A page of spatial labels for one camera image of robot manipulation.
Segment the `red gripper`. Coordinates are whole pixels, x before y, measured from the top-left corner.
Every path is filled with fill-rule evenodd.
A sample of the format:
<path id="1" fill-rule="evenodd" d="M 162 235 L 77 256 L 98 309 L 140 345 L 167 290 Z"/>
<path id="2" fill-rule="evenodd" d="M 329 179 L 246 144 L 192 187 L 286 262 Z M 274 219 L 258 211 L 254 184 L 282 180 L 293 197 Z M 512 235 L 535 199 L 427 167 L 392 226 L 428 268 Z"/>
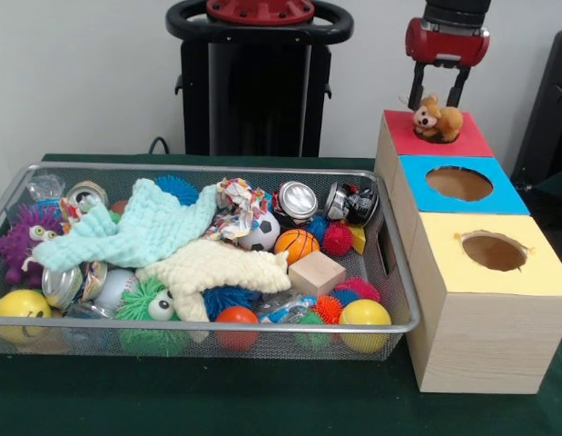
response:
<path id="1" fill-rule="evenodd" d="M 488 51 L 490 32 L 486 27 L 460 28 L 412 18 L 405 36 L 407 56 L 416 63 L 407 106 L 418 109 L 424 92 L 426 64 L 459 65 L 446 106 L 458 108 L 470 67 L 478 65 Z"/>

